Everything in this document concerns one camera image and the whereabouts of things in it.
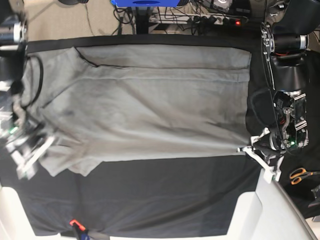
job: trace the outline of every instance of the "wire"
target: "wire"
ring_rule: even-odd
[[[160,20],[160,22],[162,23],[161,14],[160,14],[160,9],[159,9],[159,7],[157,7],[157,8],[158,8],[159,20]]]
[[[87,22],[89,24],[89,28],[90,28],[90,32],[92,34],[92,36],[96,36],[94,34],[94,32],[92,31],[92,27],[91,27],[91,22],[90,22],[90,18],[89,18],[89,11],[88,11],[88,7],[87,7],[87,4],[83,4],[84,8],[85,8],[85,11],[86,11],[86,19],[87,19]]]
[[[39,70],[40,70],[39,84],[38,84],[38,89],[36,91],[34,98],[27,105],[21,106],[22,109],[24,109],[24,110],[26,110],[28,107],[32,106],[38,100],[40,93],[42,91],[42,86],[44,84],[44,64],[43,64],[41,58],[37,55],[28,56],[27,60],[31,60],[31,58],[37,59],[37,61],[39,63]]]
[[[183,16],[177,16],[177,15],[175,15],[175,14],[173,14],[174,16],[173,17],[167,17],[167,9],[168,9],[168,7],[165,7],[165,12],[164,12],[164,19],[165,20],[177,20],[177,18],[182,18]],[[179,22],[188,22],[188,20],[186,21],[186,20],[179,20]]]
[[[41,14],[43,14],[46,10],[48,10],[53,4],[56,4],[56,1],[53,1],[49,3],[47,6],[45,6],[42,10],[40,10],[37,14],[35,14],[33,17],[29,19],[29,24],[34,21],[37,17],[39,17]]]
[[[129,12],[128,8],[117,8],[116,5],[113,5],[113,7],[114,7],[113,16],[119,22],[119,26],[111,35],[115,34],[115,32],[117,30],[122,29],[122,24],[124,24],[124,25],[130,24],[131,28],[132,28],[132,34],[135,35],[136,34],[136,28],[135,28],[135,23],[133,21],[134,15]]]
[[[207,7],[206,5],[203,4],[203,1],[206,1],[207,3],[210,4],[210,7]],[[194,0],[194,2],[197,2],[198,4],[200,4],[200,6],[203,6],[204,8],[206,8],[208,11],[212,11],[215,10],[217,12],[219,12],[220,14],[224,15],[226,12],[221,10],[219,7],[217,7],[216,5],[214,5],[211,1],[208,0]]]
[[[197,9],[197,11],[198,11],[198,9],[200,9],[200,17],[201,17],[201,13],[205,13],[202,9],[201,9],[201,5],[199,5],[197,2],[194,2],[195,3],[195,5],[196,5],[196,9]]]
[[[210,13],[205,13],[206,15],[218,15],[218,14],[221,14],[223,17],[245,19],[245,23],[247,23],[249,21],[249,18],[247,18],[246,16],[226,14],[224,11],[222,11],[219,8],[217,8],[216,6],[213,6],[213,8],[209,8],[209,7],[205,6],[201,1],[202,0],[193,0],[193,2],[196,5],[199,4],[200,6],[204,7],[205,9],[207,9],[210,12]]]
[[[113,33],[111,33],[111,36],[113,36],[116,33],[116,31],[118,31],[118,29],[119,29],[119,26],[113,31]]]
[[[173,9],[175,9],[175,10],[179,11],[180,13],[182,13],[182,14],[188,16],[189,18],[191,18],[190,15],[186,14],[185,12],[181,11],[180,9],[178,9],[178,8],[176,8],[176,7],[173,7]]]
[[[121,14],[121,13],[124,13],[124,14],[126,14],[128,16],[129,20],[127,22],[125,22],[125,21],[120,19],[119,14]],[[126,24],[131,24],[131,22],[132,22],[132,20],[134,18],[133,15],[130,15],[129,10],[127,8],[126,9],[123,9],[123,8],[118,9],[117,6],[115,6],[115,5],[114,5],[114,10],[113,10],[113,15],[118,20],[119,23],[122,23],[122,24],[125,24],[125,25]]]
[[[198,10],[195,8],[195,6],[192,4],[191,1],[189,2],[189,5],[191,6],[192,10],[193,10],[196,14],[199,14],[199,13],[198,13]]]

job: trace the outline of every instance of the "orange scissors handle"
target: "orange scissors handle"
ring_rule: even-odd
[[[291,172],[290,173],[290,179],[295,179],[295,178],[300,177],[302,175],[308,175],[308,172],[304,167],[297,168],[296,170]]]
[[[302,181],[302,177],[297,176],[293,180],[291,180],[291,185],[296,185]]]

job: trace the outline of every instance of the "blue bin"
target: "blue bin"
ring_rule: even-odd
[[[113,5],[124,7],[176,7],[180,0],[111,0]]]

